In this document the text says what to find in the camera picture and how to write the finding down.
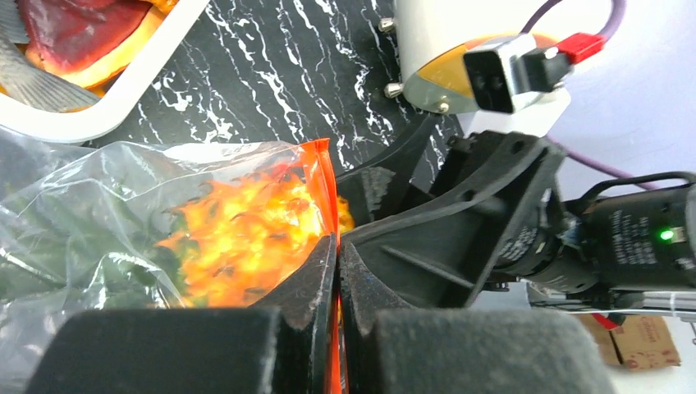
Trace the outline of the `orange toy pineapple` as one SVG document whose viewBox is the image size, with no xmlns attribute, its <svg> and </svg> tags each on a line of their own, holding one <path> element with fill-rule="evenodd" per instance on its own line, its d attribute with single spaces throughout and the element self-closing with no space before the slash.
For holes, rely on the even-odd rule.
<svg viewBox="0 0 696 394">
<path fill-rule="evenodd" d="M 301 268 L 331 230 L 320 192 L 300 165 L 278 164 L 173 205 L 168 233 L 154 244 L 173 262 L 174 308 L 247 307 Z"/>
</svg>

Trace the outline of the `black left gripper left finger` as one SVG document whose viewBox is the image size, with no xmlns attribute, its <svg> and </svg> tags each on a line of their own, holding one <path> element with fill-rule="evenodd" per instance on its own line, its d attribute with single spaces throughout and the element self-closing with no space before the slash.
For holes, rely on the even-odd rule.
<svg viewBox="0 0 696 394">
<path fill-rule="evenodd" d="M 247 308 L 111 309 L 70 318 L 28 393 L 327 393 L 334 235 Z"/>
</svg>

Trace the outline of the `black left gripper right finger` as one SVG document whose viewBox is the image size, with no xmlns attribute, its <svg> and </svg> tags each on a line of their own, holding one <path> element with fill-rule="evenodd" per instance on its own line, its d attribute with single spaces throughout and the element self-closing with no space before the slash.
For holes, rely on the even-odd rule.
<svg viewBox="0 0 696 394">
<path fill-rule="evenodd" d="M 420 309 L 350 243 L 339 278 L 352 393 L 612 393 L 598 349 L 568 314 Z"/>
</svg>

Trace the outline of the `clear zip top bag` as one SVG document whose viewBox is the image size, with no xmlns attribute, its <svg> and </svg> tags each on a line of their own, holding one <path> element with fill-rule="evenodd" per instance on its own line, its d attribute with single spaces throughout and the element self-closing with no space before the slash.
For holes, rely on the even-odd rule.
<svg viewBox="0 0 696 394">
<path fill-rule="evenodd" d="M 325 392 L 328 149 L 3 131 L 2 392 Z"/>
</svg>

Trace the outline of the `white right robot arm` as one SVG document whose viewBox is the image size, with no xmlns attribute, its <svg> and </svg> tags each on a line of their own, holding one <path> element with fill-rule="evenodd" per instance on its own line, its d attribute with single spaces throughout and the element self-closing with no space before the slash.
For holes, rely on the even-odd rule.
<svg viewBox="0 0 696 394">
<path fill-rule="evenodd" d="M 695 175 L 601 181 L 563 200 L 570 156 L 547 137 L 485 126 L 452 136 L 422 190 L 411 182 L 438 124 L 426 117 L 377 157 L 338 176 L 355 226 L 344 235 L 387 294 L 464 308 L 528 282 L 532 306 L 572 314 L 695 318 Z"/>
</svg>

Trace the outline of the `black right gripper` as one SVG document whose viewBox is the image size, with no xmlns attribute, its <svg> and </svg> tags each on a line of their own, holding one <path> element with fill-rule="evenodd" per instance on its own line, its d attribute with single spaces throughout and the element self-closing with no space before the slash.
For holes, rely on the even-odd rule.
<svg viewBox="0 0 696 394">
<path fill-rule="evenodd" d="M 538 211 L 566 152 L 545 137 L 493 131 L 451 147 L 433 195 L 408 190 L 441 115 L 408 125 L 381 153 L 336 177 L 369 272 L 407 303 L 462 308 L 506 243 Z"/>
</svg>

